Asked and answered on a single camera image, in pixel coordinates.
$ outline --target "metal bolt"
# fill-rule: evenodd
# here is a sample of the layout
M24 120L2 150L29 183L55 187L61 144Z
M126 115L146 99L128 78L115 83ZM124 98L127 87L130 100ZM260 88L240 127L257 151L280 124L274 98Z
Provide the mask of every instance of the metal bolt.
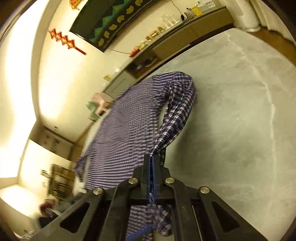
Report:
M207 194L210 192L210 189L208 187L201 187L200 192L203 194Z
M168 183L168 184L172 184L172 183L175 182L175 179L173 179L172 177L167 177L167 178L165 179L165 182Z
M93 193L95 194L95 195L99 195L99 194L101 194L103 192L103 189L102 188L95 188L94 190L93 190Z
M129 179L128 181L130 184L136 184L138 182L138 179L136 179L135 177L132 177Z

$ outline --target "gray marble surface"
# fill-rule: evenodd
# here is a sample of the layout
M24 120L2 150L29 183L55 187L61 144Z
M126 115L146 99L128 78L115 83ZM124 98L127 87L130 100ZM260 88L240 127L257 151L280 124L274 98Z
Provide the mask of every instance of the gray marble surface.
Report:
M165 166L188 186L210 187L269 241L280 240L296 216L296 67L233 28L153 74L171 71L191 75L198 95Z

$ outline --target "television screen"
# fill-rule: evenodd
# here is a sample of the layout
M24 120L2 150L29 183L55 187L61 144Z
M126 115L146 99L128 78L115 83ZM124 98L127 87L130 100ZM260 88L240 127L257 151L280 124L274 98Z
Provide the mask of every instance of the television screen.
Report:
M70 32L104 52L128 23L159 0L89 0Z

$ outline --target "red chinese knot decoration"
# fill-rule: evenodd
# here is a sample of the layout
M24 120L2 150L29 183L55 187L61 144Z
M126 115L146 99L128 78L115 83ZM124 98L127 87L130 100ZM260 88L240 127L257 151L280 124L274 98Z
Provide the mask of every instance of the red chinese knot decoration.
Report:
M54 28L53 30L49 31L49 33L50 33L50 37L52 39L55 38L57 42L61 40L62 45L65 45L66 44L68 46L68 49L74 48L74 49L78 50L80 53L83 53L84 55L86 55L86 53L84 51L82 51L81 49L79 49L79 48L77 48L75 46L75 43L74 43L74 40L73 39L72 40L68 40L68 36L67 35L62 36L62 32L58 32L57 33L56 30L55 30L55 28Z

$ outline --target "power cord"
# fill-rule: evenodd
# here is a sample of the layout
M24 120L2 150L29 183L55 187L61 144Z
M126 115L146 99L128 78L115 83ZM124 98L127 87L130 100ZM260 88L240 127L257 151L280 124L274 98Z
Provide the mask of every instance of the power cord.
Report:
M174 2L172 0L170 0L172 2L172 4L179 10L180 14L182 15L183 13L180 11L180 9L174 4Z
M117 51L117 50L114 50L114 49L110 49L110 50L113 50L113 51L118 52L118 53L125 53L125 52L120 52L120 51Z

